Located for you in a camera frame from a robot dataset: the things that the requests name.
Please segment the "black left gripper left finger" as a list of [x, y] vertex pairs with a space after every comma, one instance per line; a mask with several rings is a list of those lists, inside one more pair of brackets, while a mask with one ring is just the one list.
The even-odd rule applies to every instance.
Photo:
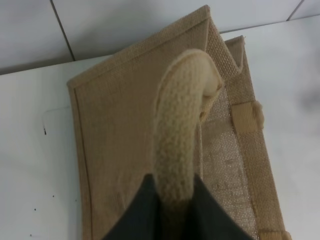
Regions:
[[151, 174], [146, 174], [127, 210], [103, 238], [161, 240], [163, 229], [160, 210], [154, 178]]

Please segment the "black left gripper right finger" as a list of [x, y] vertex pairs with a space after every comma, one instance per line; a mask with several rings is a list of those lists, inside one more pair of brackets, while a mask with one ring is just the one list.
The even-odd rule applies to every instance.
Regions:
[[183, 228], [185, 240], [250, 240], [213, 198], [198, 175]]

